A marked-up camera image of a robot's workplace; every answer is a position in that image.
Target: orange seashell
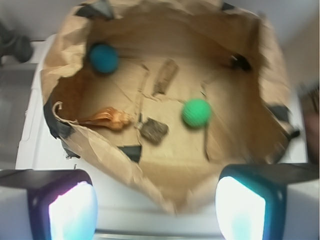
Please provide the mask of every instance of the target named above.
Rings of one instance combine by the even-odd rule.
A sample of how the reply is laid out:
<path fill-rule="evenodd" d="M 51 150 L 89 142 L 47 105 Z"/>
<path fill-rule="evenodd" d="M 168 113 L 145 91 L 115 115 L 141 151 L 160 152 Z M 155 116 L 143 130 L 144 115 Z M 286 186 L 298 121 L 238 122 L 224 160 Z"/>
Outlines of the orange seashell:
<path fill-rule="evenodd" d="M 133 116 L 111 106 L 102 108 L 90 117 L 78 120 L 80 125 L 102 126 L 112 130 L 121 130 L 134 120 Z"/>

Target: white table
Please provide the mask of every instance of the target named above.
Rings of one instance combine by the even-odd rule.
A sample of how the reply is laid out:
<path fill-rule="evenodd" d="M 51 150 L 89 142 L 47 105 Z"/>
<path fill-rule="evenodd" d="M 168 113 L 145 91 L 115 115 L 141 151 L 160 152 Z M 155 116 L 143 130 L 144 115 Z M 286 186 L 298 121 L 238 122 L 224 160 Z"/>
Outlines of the white table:
<path fill-rule="evenodd" d="M 51 136 L 43 115 L 40 71 L 54 38 L 52 35 L 42 44 L 37 44 L 35 50 L 33 61 L 37 61 L 38 66 L 19 144 L 16 169 L 74 169 L 76 165 L 76 168 L 87 171 L 98 197 L 97 229 L 106 233 L 126 235 L 128 239 L 143 239 L 142 236 L 134 237 L 134 235 L 163 236 L 153 239 L 164 239 L 164 236 L 181 237 L 175 239 L 223 238 L 218 227 L 214 204 L 195 214 L 171 216 L 143 194 L 113 180 L 83 159 L 66 159 L 60 140 Z M 301 135 L 292 140 L 281 162 L 305 163 L 307 161 L 305 131 L 295 92 L 292 92 L 291 103 L 290 122 L 301 129 Z M 107 237 L 110 239 L 115 235 L 95 236 L 96 239 Z"/>

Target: white wall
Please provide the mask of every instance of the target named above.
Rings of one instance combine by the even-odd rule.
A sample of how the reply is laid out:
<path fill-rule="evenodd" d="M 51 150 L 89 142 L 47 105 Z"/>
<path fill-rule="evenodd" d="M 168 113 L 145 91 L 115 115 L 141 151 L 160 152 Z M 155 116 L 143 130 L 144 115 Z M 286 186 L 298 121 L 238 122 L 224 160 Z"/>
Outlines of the white wall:
<path fill-rule="evenodd" d="M 82 0 L 0 0 L 0 20 L 10 29 L 44 40 L 57 32 L 66 14 Z"/>
<path fill-rule="evenodd" d="M 283 46 L 283 53 L 289 79 L 299 87 L 299 91 L 319 84 L 319 9 L 306 26 Z"/>
<path fill-rule="evenodd" d="M 225 0 L 253 13 L 266 15 L 282 46 L 319 12 L 319 0 Z"/>
<path fill-rule="evenodd" d="M 57 32 L 71 7 L 82 0 L 0 0 L 0 20 L 32 39 Z M 263 12 L 273 23 L 282 45 L 319 10 L 319 0 L 225 0 L 254 13 Z"/>

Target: green textured ball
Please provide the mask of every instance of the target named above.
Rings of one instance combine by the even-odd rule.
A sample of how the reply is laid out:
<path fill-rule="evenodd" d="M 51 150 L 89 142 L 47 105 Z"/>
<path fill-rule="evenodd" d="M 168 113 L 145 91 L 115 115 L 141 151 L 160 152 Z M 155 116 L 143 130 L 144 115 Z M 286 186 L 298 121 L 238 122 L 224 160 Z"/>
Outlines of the green textured ball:
<path fill-rule="evenodd" d="M 196 98 L 187 101 L 182 110 L 182 118 L 193 128 L 205 126 L 211 117 L 211 107 L 205 100 Z"/>

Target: small stone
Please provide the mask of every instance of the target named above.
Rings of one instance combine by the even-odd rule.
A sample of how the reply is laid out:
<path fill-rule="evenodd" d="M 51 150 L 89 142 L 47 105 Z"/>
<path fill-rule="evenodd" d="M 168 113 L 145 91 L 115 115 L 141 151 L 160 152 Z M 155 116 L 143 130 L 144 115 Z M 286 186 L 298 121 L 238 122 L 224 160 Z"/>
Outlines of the small stone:
<path fill-rule="evenodd" d="M 157 145 L 167 134 L 168 130 L 168 125 L 148 117 L 147 121 L 142 125 L 142 128 L 140 129 L 140 134 L 153 144 Z"/>

